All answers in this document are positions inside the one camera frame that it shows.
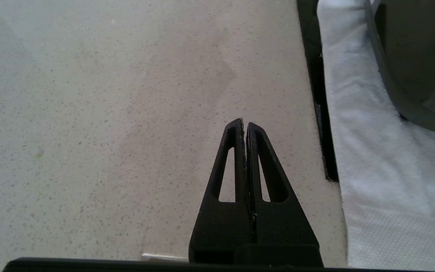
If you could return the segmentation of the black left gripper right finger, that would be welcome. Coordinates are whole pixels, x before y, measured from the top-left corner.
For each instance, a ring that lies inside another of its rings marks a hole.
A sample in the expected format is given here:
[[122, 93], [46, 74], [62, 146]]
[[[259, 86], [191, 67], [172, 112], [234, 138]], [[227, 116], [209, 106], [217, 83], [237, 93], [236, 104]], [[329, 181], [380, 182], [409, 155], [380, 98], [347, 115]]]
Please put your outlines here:
[[253, 261], [270, 266], [322, 267], [319, 242], [273, 146], [260, 126], [247, 126]]

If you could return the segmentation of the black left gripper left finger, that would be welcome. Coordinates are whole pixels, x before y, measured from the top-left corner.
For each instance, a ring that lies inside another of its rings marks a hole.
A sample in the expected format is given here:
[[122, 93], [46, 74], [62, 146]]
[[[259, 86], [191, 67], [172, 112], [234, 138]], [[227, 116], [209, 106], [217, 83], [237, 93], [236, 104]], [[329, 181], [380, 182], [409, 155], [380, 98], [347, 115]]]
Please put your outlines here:
[[[244, 123], [224, 128], [188, 247], [190, 263], [234, 264], [238, 248], [252, 243], [250, 185], [247, 180]], [[228, 152], [233, 149], [233, 202], [219, 200]]]

